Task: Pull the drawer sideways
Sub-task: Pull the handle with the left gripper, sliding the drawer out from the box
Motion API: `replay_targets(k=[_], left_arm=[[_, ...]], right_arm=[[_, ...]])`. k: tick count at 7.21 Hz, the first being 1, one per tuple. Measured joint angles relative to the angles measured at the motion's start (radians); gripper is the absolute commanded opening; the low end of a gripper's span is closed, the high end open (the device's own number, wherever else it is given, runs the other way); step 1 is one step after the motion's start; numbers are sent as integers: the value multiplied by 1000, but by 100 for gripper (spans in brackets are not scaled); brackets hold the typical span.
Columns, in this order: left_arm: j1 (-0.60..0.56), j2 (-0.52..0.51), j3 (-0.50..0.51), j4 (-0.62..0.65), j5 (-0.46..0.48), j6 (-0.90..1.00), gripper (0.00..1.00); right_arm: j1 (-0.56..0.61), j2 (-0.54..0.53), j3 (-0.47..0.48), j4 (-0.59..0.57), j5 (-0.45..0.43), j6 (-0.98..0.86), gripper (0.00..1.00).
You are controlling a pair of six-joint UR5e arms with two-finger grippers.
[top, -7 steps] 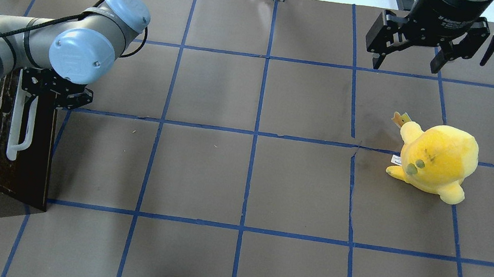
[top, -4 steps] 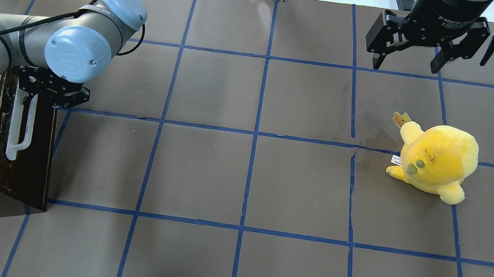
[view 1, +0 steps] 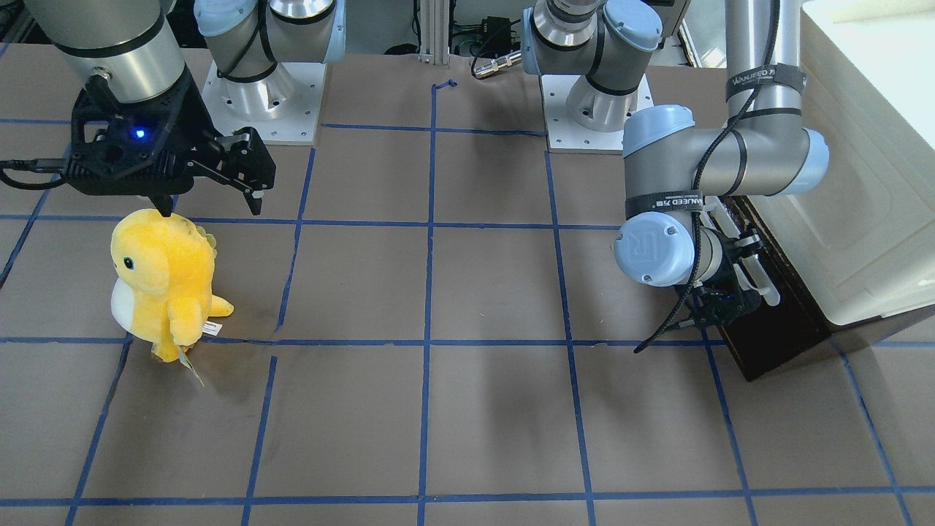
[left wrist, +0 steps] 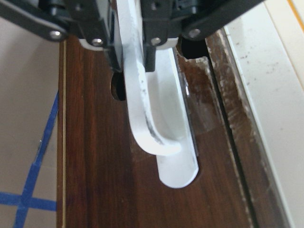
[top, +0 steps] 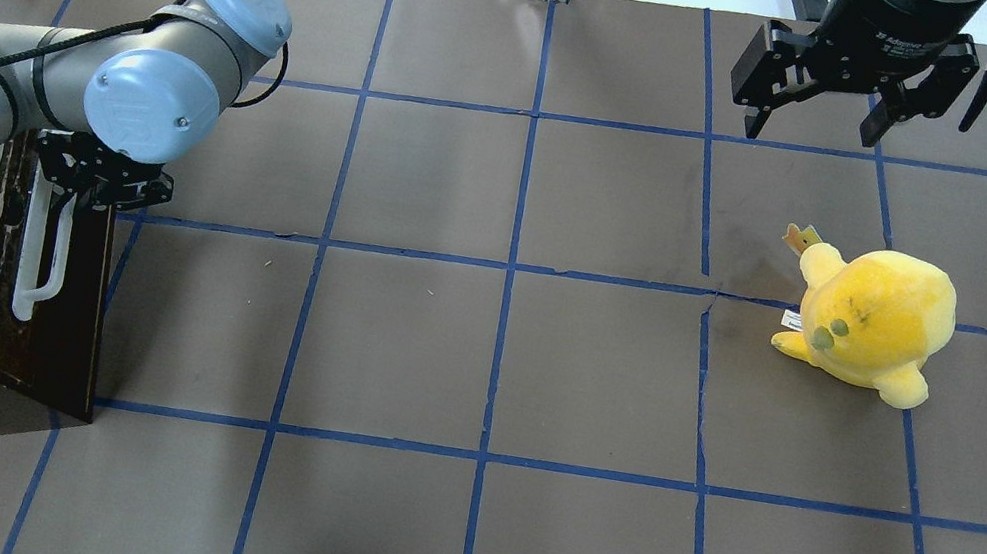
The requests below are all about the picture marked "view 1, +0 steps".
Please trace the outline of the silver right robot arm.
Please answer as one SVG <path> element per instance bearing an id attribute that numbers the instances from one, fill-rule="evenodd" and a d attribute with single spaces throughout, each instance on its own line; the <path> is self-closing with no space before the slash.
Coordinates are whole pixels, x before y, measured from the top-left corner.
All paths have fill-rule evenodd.
<path id="1" fill-rule="evenodd" d="M 343 1 L 196 1 L 214 71 L 200 88 L 168 23 L 169 1 L 28 1 L 83 82 L 56 173 L 89 196 L 149 199 L 162 216 L 197 178 L 236 189 L 254 216 L 272 189 L 267 141 L 313 140 L 323 83 L 308 72 L 346 50 Z"/>

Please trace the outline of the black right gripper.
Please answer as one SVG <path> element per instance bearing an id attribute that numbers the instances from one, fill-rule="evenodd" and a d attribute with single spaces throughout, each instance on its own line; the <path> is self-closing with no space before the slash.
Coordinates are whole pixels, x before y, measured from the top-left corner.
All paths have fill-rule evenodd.
<path id="1" fill-rule="evenodd" d="M 91 196 L 147 197 L 169 218 L 176 194 L 189 191 L 194 176 L 207 177 L 237 189 L 259 216 L 276 164 L 257 129 L 220 136 L 187 67 L 166 92 L 131 104 L 120 103 L 108 80 L 92 74 L 72 110 L 61 179 Z"/>

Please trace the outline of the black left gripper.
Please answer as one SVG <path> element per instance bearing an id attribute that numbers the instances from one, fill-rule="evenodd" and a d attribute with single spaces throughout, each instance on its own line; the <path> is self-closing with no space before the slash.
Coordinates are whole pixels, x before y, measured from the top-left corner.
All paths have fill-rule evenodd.
<path id="1" fill-rule="evenodd" d="M 739 317 L 755 312 L 763 303 L 762 297 L 753 290 L 742 290 L 739 286 L 733 263 L 737 263 L 739 256 L 749 256 L 752 249 L 763 247 L 763 241 L 757 242 L 748 248 L 741 248 L 735 238 L 729 240 L 723 233 L 707 229 L 702 226 L 703 235 L 714 235 L 714 248 L 721 248 L 721 259 L 714 273 L 710 277 L 702 277 L 701 285 L 691 292 L 691 299 L 687 301 L 690 316 L 687 319 L 688 327 L 710 327 L 714 325 L 731 325 Z M 749 226 L 746 233 L 757 233 L 757 229 Z"/>

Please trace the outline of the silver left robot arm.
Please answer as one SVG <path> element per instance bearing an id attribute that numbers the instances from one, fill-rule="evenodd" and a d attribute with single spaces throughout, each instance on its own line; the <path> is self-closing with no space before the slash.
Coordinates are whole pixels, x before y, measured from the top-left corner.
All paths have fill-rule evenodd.
<path id="1" fill-rule="evenodd" d="M 621 131 L 625 222 L 614 255 L 624 274 L 672 286 L 679 298 L 659 333 L 727 325 L 757 310 L 757 289 L 739 263 L 756 237 L 727 235 L 703 223 L 721 196 L 808 192 L 828 169 L 821 133 L 806 129 L 799 66 L 799 1 L 725 4 L 728 117 L 702 129 L 688 107 L 635 110 L 638 86 L 663 37 L 663 20 L 642 1 L 538 1 L 523 13 L 525 72 L 573 75 L 568 106 L 595 131 Z"/>

